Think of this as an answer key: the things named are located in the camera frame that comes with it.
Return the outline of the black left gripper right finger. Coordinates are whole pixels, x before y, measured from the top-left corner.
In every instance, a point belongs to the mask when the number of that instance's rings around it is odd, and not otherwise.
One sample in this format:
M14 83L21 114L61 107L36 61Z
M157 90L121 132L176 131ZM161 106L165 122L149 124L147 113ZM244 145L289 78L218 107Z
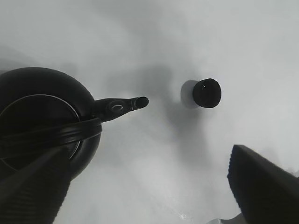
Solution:
M228 183L248 224L297 224L299 179L244 145L234 145Z

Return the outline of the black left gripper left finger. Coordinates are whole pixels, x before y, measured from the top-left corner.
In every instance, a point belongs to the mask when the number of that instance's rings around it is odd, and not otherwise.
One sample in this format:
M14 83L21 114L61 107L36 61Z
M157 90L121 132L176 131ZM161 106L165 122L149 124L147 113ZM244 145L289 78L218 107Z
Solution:
M54 148L0 182L2 224L51 224L71 182L67 149Z

